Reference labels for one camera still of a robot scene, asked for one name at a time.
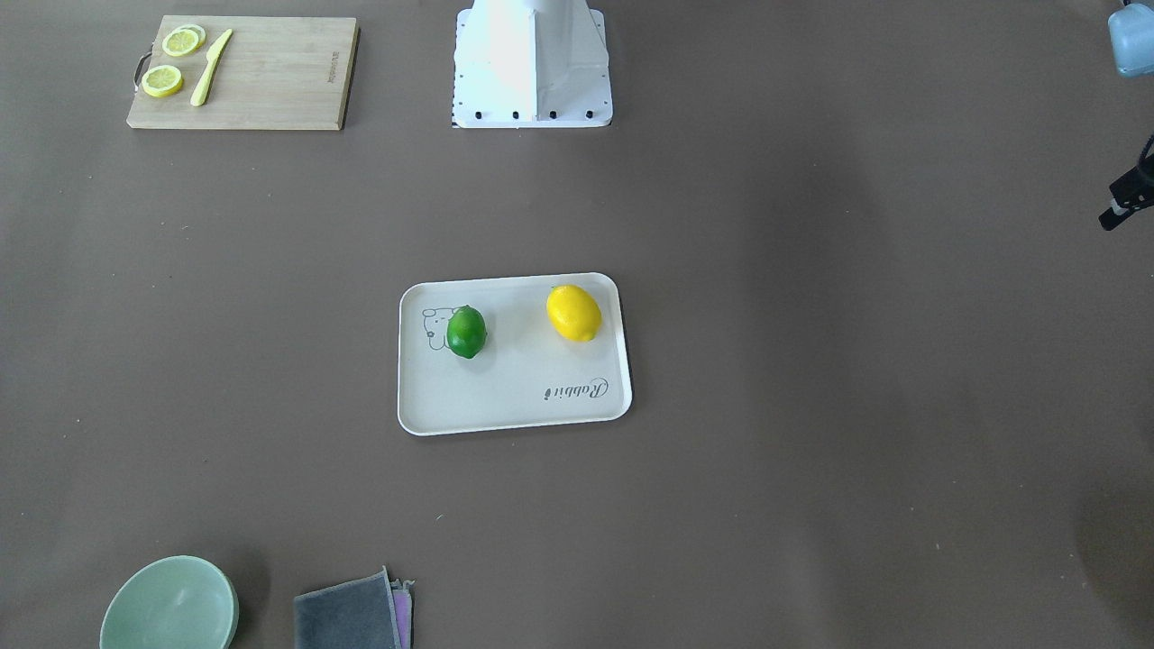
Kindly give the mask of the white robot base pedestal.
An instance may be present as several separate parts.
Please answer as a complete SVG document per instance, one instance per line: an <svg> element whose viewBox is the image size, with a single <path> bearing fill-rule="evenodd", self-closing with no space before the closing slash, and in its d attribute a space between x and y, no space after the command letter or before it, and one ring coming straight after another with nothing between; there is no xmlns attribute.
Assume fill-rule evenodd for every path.
<svg viewBox="0 0 1154 649"><path fill-rule="evenodd" d="M457 14L454 128L595 128L613 114L604 12L585 1L474 1Z"/></svg>

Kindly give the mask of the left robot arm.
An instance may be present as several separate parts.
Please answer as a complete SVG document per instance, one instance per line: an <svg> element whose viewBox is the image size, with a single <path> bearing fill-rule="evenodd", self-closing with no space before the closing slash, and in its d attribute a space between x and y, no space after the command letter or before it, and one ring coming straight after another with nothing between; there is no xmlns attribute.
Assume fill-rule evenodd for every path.
<svg viewBox="0 0 1154 649"><path fill-rule="evenodd" d="M1114 66L1123 79L1149 77L1153 74L1153 5L1151 1L1122 1L1118 12L1108 18ZM1136 164L1109 186L1110 203L1100 214L1106 231L1153 206L1153 136L1142 143Z"/></svg>

